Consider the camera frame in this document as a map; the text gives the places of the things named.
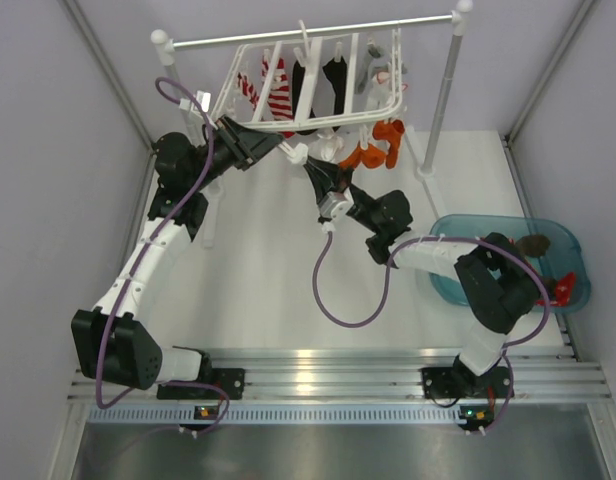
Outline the orange sock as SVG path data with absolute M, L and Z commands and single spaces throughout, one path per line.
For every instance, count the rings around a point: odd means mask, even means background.
M 385 159 L 385 166 L 387 169 L 393 169 L 397 165 L 404 133 L 405 125 L 400 119 L 379 121 L 373 127 L 373 138 L 388 143 L 388 153 Z
M 338 165 L 344 169 L 356 169 L 360 165 L 367 169 L 377 169 L 385 163 L 386 157 L 387 154 L 373 144 L 369 144 L 366 149 L 358 144 L 353 152 Z

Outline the white plastic sock hanger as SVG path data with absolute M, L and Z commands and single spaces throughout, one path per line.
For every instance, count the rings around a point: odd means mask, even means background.
M 355 28 L 241 43 L 212 109 L 259 131 L 367 125 L 401 114 L 401 30 Z

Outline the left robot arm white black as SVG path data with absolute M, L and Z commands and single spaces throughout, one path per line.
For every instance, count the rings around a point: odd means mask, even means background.
M 150 311 L 178 257 L 202 227 L 209 206 L 207 186 L 231 168 L 254 166 L 284 137 L 223 116 L 212 124 L 207 139 L 196 146 L 186 135 L 170 132 L 154 143 L 158 187 L 139 241 L 110 289 L 71 321 L 82 374 L 98 387 L 112 383 L 146 390 L 179 381 L 193 397 L 213 388 L 206 354 L 159 345 L 147 325 Z

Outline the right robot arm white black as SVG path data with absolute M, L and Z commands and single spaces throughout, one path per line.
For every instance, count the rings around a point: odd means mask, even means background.
M 400 190 L 374 198 L 353 181 L 353 171 L 308 158 L 303 168 L 315 193 L 318 221 L 334 241 L 335 222 L 347 217 L 370 232 L 365 241 L 384 278 L 401 269 L 420 270 L 457 282 L 476 319 L 453 362 L 454 382 L 466 396 L 491 384 L 491 371 L 513 346 L 518 320 L 537 304 L 550 305 L 545 280 L 516 243 L 492 232 L 484 237 L 416 236 L 410 203 Z

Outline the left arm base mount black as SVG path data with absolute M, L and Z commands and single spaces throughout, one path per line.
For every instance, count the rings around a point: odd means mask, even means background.
M 222 389 L 231 400 L 241 400 L 246 385 L 243 368 L 214 368 L 211 383 Z

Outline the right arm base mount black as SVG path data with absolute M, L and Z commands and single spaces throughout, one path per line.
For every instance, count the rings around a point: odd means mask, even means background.
M 512 373 L 507 367 L 496 366 L 481 376 L 463 364 L 426 367 L 421 370 L 424 398 L 442 408 L 450 408 L 460 400 L 505 399 L 513 386 Z

